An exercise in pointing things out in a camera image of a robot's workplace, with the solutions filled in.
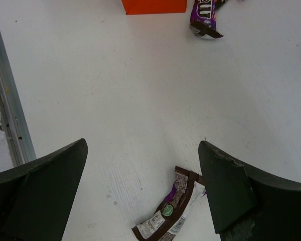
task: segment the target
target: green logo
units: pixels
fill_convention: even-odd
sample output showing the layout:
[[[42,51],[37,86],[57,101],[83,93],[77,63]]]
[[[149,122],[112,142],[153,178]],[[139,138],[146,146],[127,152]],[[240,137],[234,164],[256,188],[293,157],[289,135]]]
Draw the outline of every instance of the green logo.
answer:
[[[163,215],[168,217],[168,216],[171,216],[173,213],[173,206],[171,205],[167,205],[165,208],[164,208],[164,212],[163,212]]]

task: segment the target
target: white floor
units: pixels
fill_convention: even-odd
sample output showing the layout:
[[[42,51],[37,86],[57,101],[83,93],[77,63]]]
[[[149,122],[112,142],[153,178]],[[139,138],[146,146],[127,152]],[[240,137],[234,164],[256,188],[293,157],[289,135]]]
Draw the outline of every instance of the white floor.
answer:
[[[63,241],[134,240],[170,191],[200,172],[206,139],[301,182],[301,0],[230,0],[218,41],[186,14],[125,16],[120,0],[0,0],[0,28],[38,157],[85,138]],[[206,198],[176,241],[219,240]]]

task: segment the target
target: purple candy wrapper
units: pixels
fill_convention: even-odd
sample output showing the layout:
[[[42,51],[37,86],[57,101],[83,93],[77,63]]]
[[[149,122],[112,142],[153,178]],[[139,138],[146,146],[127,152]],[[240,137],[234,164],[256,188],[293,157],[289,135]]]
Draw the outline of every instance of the purple candy wrapper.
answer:
[[[191,13],[191,22],[196,20],[216,30],[214,8],[214,0],[195,0]]]
[[[190,29],[200,38],[218,39],[223,35],[216,31],[215,13],[228,0],[195,0],[191,13]]]
[[[165,202],[171,202],[174,199],[176,192],[177,192],[177,189],[176,189],[176,186],[174,183],[171,192],[165,198]]]

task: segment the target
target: candy wrapper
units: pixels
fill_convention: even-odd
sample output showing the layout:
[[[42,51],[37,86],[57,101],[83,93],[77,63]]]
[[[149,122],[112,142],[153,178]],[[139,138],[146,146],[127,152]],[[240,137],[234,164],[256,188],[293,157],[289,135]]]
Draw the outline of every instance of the candy wrapper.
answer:
[[[216,31],[215,13],[228,0],[195,0],[191,13],[190,29],[195,36],[204,39],[222,38]]]
[[[194,202],[204,195],[202,176],[176,166],[175,183],[170,194],[151,219],[136,225],[132,231],[139,241],[172,241],[181,230]]]

